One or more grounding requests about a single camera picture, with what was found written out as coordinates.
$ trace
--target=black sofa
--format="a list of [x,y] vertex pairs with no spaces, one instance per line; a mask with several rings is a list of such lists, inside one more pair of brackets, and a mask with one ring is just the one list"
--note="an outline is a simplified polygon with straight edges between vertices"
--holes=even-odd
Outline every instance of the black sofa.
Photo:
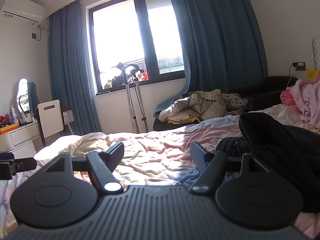
[[[240,89],[229,90],[229,93],[237,93],[242,98],[248,98],[248,112],[259,111],[278,104],[281,104],[280,94],[288,87],[295,84],[297,78],[290,76],[267,77],[261,86],[252,86]],[[153,123],[154,131],[172,130],[187,124],[163,123],[158,118]]]

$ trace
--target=clothes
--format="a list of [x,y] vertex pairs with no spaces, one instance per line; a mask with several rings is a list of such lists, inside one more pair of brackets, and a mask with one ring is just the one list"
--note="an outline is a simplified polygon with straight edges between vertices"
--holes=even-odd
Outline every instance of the clothes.
[[298,109],[296,102],[293,99],[291,87],[287,87],[285,91],[280,94],[281,102],[286,106],[294,106]]
[[299,79],[291,88],[292,96],[302,112],[301,121],[320,128],[320,78]]
[[194,118],[189,118],[185,121],[177,121],[177,122],[174,122],[174,121],[169,121],[168,123],[172,123],[172,124],[184,124],[184,123],[200,123],[200,119],[198,117],[194,117]]
[[36,84],[28,81],[28,99],[29,99],[29,108],[30,112],[35,114],[37,105],[40,104],[37,95]]
[[176,100],[159,114],[161,122],[185,122],[190,118],[201,121],[222,117],[246,106],[247,101],[236,94],[221,94],[220,90],[197,91],[189,97]]
[[216,149],[236,157],[255,153],[300,191],[302,212],[320,212],[320,135],[265,113],[241,114],[239,128],[242,138],[225,139]]

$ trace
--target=bottle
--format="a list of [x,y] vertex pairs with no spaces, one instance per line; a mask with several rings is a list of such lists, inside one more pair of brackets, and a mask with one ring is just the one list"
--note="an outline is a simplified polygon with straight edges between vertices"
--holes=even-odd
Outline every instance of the bottle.
[[13,119],[16,116],[16,113],[15,113],[14,108],[12,106],[10,106],[9,112],[10,112],[11,119]]
[[17,122],[16,113],[15,113],[14,108],[12,106],[10,106],[9,112],[10,112],[10,118],[11,118],[12,122],[16,123]]
[[21,120],[22,120],[22,123],[26,123],[26,122],[27,122],[26,116],[25,116],[25,114],[24,114],[23,111],[22,111],[22,113],[21,113]]
[[30,115],[31,115],[31,121],[34,123],[35,122],[35,116],[34,116],[34,114],[32,112],[30,113]]

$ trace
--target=bedsheet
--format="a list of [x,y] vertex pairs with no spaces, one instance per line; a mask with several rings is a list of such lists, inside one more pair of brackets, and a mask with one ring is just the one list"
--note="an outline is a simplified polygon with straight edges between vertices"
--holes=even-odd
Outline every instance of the bedsheet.
[[[271,115],[282,124],[320,132],[300,123],[301,113],[294,107],[277,105],[260,112]],[[238,120],[239,116],[226,116],[169,131],[109,135],[93,133],[61,137],[35,155],[38,163],[36,170],[59,153],[70,152],[73,156],[84,156],[92,150],[105,151],[116,142],[122,141],[125,146],[124,158],[113,175],[125,189],[130,184],[185,185],[189,188],[199,176],[190,158],[190,143],[198,141],[207,150],[213,150],[222,138],[241,136]],[[10,181],[0,181],[0,238],[5,237],[17,227],[9,207],[12,192],[34,173],[35,171],[18,173]],[[90,182],[86,172],[74,172],[74,175]],[[302,231],[306,231],[308,236],[312,236],[316,230],[308,227],[310,220],[307,221],[306,216],[308,215],[299,216],[297,226]]]

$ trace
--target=drawer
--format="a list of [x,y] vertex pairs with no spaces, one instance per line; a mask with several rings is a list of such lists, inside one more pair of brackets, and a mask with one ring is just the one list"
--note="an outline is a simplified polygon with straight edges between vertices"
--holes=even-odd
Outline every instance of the drawer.
[[14,154],[14,158],[22,159],[22,158],[34,157],[36,155],[36,150],[35,150],[35,147],[33,146],[33,143],[31,142],[13,151],[12,153]]
[[39,135],[40,134],[39,134],[39,128],[37,123],[10,133],[14,146],[17,146],[23,142],[31,140]]

